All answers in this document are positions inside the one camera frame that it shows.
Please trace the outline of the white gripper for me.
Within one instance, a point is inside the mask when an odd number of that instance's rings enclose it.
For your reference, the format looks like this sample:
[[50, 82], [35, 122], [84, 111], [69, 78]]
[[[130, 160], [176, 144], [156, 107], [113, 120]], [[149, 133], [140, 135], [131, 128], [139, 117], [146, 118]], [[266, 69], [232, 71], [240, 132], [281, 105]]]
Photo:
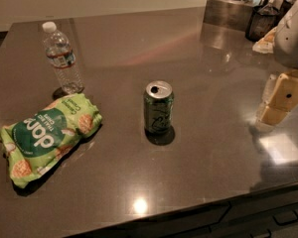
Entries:
[[[298, 0], [278, 23], [273, 54], [286, 67], [298, 68]], [[270, 79], [263, 94], [259, 121], [268, 126], [279, 124], [298, 105], [298, 69]]]

